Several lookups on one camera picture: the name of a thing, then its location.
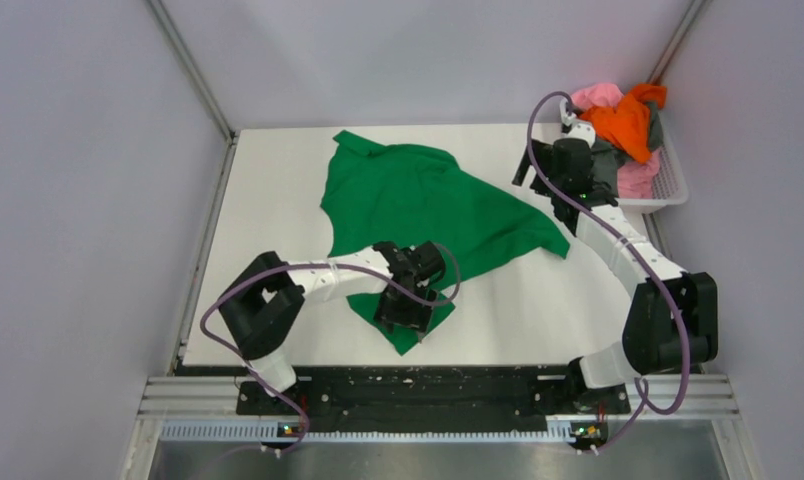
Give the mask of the green t-shirt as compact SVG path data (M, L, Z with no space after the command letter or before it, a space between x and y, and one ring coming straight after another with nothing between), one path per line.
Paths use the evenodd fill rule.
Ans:
M568 239L547 214L465 172L445 150L381 144L348 130L332 140L319 203L332 227L330 256L382 241L400 247L435 242L453 254L435 288L441 300L457 281L461 291L435 309L430 330L452 322L462 302L483 292L485 280L521 257L568 255Z

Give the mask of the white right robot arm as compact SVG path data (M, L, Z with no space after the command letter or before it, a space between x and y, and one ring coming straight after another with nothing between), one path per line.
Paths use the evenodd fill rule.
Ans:
M588 143L528 141L513 184L534 173L531 190L550 199L556 218L609 268L631 299L621 337L572 360L567 404L590 412L605 389L644 375L684 371L716 358L718 286L665 257L626 219L615 195L593 172Z

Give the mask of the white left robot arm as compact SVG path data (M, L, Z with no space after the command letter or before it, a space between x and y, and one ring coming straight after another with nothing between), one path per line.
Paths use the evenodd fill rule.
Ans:
M440 281L456 260L433 242L401 247L379 242L352 254L291 264L276 252L256 257L221 294L212 311L222 318L233 346L261 379L261 401L275 413L297 404L297 376L283 344L301 310L357 295L373 295L367 317L386 333L424 337L438 308Z

